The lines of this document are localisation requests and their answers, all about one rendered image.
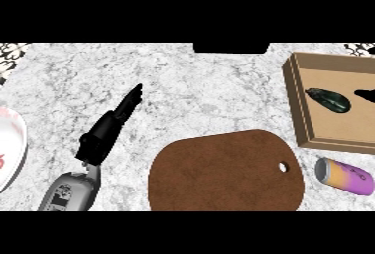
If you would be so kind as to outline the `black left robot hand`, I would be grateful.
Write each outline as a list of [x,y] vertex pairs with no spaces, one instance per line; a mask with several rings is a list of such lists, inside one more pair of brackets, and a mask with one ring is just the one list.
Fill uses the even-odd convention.
[[110,110],[98,120],[89,133],[82,136],[82,146],[77,152],[77,158],[98,166],[106,160],[117,137],[129,120],[137,106],[142,102],[142,85],[125,96],[117,108]]

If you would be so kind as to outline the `black appliance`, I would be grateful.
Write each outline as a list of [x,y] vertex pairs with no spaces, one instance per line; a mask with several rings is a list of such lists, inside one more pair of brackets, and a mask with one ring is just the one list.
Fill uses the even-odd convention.
[[197,53],[264,54],[269,45],[269,43],[196,43],[194,50]]

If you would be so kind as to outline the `cardboard box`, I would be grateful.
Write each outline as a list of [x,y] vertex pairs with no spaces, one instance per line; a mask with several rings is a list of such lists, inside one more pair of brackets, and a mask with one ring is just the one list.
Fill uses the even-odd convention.
[[[375,154],[375,102],[355,94],[358,89],[375,90],[375,59],[295,52],[283,76],[297,145]],[[333,112],[308,96],[311,88],[340,93],[351,110]]]

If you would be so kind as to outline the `brown wooden cutting board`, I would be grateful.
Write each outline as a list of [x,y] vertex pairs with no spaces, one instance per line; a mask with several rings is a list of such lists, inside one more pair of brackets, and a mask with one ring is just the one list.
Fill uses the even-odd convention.
[[148,200],[154,211],[296,210],[303,192],[292,148],[265,130],[179,140],[153,162]]

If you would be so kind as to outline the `dark purple eggplant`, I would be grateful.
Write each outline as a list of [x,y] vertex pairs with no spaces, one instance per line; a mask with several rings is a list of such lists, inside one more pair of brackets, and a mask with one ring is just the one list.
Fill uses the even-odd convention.
[[305,93],[333,112],[348,113],[351,111],[351,100],[340,93],[321,88],[311,88]]

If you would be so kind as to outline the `orange and purple can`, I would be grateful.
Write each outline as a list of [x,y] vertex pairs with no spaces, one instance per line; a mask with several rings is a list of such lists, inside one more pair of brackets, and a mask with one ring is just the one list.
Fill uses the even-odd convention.
[[371,195],[375,191],[373,175],[361,168],[330,158],[321,158],[315,164],[320,181],[358,195]]

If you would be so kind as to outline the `white plate with red marks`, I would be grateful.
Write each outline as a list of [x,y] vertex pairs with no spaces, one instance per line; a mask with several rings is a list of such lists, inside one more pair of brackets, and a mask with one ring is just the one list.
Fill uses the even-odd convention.
[[10,187],[26,164],[27,124],[21,114],[0,106],[0,193]]

